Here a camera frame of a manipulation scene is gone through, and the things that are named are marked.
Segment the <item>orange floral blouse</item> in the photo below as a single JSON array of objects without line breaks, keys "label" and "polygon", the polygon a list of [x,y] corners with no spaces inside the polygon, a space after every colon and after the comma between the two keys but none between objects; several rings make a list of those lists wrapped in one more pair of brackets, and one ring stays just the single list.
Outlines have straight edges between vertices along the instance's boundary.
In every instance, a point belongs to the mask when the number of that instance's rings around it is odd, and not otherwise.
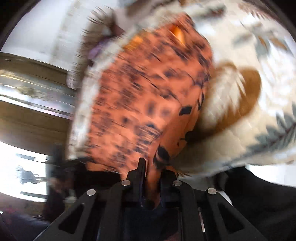
[{"label": "orange floral blouse", "polygon": [[125,179],[144,158],[146,197],[158,205],[161,172],[193,138],[212,60],[209,42],[186,13],[136,35],[100,77],[87,169]]}]

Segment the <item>leaf pattern blanket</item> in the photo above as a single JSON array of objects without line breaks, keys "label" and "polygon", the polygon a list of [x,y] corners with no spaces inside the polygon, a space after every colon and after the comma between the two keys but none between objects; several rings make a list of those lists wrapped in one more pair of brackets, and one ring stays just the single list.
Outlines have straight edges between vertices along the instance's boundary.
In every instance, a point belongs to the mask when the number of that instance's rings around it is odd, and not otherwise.
[{"label": "leaf pattern blanket", "polygon": [[214,72],[188,144],[169,163],[182,174],[209,175],[241,165],[295,158],[295,27],[268,1],[171,1],[133,19],[109,40],[87,69],[67,80],[79,86],[66,157],[87,155],[88,132],[102,83],[99,77],[125,44],[178,13],[187,13],[214,52]]}]

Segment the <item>stained glass wooden door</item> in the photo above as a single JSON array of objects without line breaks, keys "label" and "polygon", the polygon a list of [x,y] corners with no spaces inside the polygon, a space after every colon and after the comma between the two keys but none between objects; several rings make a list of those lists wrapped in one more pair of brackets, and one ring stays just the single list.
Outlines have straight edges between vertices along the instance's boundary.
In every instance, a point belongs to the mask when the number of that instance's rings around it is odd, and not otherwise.
[{"label": "stained glass wooden door", "polygon": [[50,156],[67,143],[74,104],[65,70],[1,53],[1,193],[46,200]]}]

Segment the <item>purple cloth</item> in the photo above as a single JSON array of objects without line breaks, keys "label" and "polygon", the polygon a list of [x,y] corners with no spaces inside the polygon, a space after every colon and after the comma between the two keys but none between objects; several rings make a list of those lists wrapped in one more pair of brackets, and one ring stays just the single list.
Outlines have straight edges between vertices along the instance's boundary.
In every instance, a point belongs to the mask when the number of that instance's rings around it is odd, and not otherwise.
[{"label": "purple cloth", "polygon": [[102,52],[106,44],[112,39],[112,36],[105,36],[89,51],[88,59],[94,60]]}]

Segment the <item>striped bolster pillow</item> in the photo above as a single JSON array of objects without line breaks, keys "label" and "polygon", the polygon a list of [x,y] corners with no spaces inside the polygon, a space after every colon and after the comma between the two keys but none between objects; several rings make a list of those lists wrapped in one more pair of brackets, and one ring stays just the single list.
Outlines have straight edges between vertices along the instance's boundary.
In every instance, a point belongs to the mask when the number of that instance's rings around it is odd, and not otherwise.
[{"label": "striped bolster pillow", "polygon": [[74,55],[74,60],[67,74],[67,86],[77,89],[84,78],[84,72],[88,66],[88,56],[90,51],[102,40],[103,37],[111,33],[111,26],[114,24],[114,11],[106,9],[94,11],[87,18],[86,26],[82,29],[78,48]]}]

